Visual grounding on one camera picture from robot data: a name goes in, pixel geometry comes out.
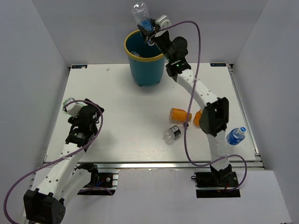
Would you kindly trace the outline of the blue label clear bottle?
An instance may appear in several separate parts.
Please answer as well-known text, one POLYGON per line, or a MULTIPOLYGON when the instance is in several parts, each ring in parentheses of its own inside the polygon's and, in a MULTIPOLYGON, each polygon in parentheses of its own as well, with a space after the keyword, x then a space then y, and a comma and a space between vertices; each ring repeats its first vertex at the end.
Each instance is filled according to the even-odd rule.
MULTIPOLYGON (((144 2, 138 2, 135 3, 131 9, 132 15, 137 23, 137 25, 141 25, 146 30, 151 31, 151 23, 150 23, 150 16, 149 16, 149 10, 144 2)), ((149 46, 153 46, 154 42, 152 40, 149 40, 146 42, 149 46)))

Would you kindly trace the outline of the red label plastic bottle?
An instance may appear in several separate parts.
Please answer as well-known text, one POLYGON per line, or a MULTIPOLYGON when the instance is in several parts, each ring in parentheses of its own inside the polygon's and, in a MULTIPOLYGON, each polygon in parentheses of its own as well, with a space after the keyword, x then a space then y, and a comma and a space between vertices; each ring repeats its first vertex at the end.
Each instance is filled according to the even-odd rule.
POLYGON ((131 54, 134 55, 134 56, 136 56, 136 57, 141 57, 141 56, 140 56, 137 52, 135 52, 135 51, 132 51, 131 54))

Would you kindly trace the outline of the black label clear bottle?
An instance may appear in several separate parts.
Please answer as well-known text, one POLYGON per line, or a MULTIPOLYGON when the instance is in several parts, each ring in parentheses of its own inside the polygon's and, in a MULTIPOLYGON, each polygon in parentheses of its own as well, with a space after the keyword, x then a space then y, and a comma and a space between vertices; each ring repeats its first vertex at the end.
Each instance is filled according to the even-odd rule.
POLYGON ((184 122, 182 124, 176 124, 172 126, 171 128, 168 128, 163 133, 163 140, 167 144, 172 144, 176 139, 178 139, 181 134, 184 132, 184 129, 188 128, 189 124, 187 122, 184 122))

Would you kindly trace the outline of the small orange juice bottle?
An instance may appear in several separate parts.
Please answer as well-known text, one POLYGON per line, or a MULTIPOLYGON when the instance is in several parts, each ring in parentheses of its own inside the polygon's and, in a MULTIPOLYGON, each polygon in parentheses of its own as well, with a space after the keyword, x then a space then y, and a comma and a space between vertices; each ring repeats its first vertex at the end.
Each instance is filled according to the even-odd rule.
POLYGON ((199 127, 200 119, 202 116, 202 110, 199 110, 195 113, 194 118, 193 118, 193 124, 197 127, 199 127))

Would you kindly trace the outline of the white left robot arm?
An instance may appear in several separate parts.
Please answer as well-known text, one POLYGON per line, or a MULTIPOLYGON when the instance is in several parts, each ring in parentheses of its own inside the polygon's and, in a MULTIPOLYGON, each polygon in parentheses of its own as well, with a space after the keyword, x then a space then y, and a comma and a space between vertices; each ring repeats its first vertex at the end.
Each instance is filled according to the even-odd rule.
POLYGON ((89 99, 67 99, 63 111, 70 115, 69 134, 59 158, 50 163, 51 169, 44 180, 34 189, 27 190, 24 207, 27 220, 39 224, 62 222, 66 206, 84 185, 94 186, 99 175, 76 164, 102 128, 104 109, 89 99))

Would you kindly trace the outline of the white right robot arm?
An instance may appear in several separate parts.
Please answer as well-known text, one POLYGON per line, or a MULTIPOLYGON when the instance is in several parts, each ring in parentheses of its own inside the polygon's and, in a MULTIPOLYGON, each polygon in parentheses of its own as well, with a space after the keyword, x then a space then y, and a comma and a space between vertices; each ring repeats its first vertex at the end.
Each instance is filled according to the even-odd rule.
POLYGON ((198 72, 193 72, 186 61, 188 54, 187 40, 181 36, 170 40, 168 29, 171 25, 167 16, 158 20, 151 19, 153 30, 148 31, 141 25, 138 29, 144 41, 152 41, 168 63, 166 71, 176 83, 191 95, 202 111, 199 126, 206 134, 210 148, 210 178, 214 185, 222 186, 232 173, 232 167, 226 157, 225 133, 229 118, 229 101, 212 93, 199 79, 198 72))

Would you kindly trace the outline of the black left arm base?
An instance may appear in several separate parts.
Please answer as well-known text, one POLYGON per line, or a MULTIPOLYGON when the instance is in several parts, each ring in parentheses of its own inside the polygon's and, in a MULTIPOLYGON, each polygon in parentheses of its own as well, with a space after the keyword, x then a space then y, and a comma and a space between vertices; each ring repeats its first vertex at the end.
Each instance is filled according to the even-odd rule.
POLYGON ((116 191, 116 173, 100 172, 98 166, 93 163, 82 163, 74 168, 75 171, 87 170, 90 174, 90 181, 86 184, 82 190, 78 192, 78 195, 87 196, 113 196, 116 191))

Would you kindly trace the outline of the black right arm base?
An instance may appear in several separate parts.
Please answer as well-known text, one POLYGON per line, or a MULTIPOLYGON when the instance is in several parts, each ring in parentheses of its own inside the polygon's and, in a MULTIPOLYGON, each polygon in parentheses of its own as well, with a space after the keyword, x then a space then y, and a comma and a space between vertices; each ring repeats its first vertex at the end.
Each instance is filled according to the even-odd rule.
POLYGON ((210 166, 210 172, 196 172, 191 179, 195 181, 197 198, 239 198, 239 182, 236 172, 229 165, 217 171, 210 166))

